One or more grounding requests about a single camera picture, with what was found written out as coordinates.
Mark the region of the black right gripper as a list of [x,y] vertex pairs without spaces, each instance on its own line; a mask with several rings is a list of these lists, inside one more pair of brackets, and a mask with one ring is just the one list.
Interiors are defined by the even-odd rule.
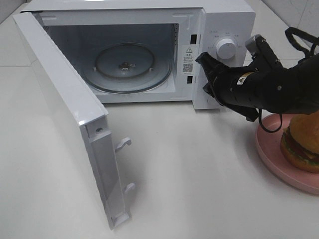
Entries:
[[252,67],[228,67],[213,58],[208,52],[201,53],[195,60],[204,70],[210,83],[203,90],[221,106],[241,106],[270,110],[270,92],[266,90],[266,76],[271,70]]

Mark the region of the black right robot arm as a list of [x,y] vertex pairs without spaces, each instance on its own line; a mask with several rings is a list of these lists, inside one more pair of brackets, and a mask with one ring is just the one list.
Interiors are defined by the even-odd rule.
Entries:
[[229,67],[207,52],[198,56],[215,100],[254,121],[257,110],[276,114],[311,114],[319,109],[319,57],[291,68],[271,67],[257,56],[244,67]]

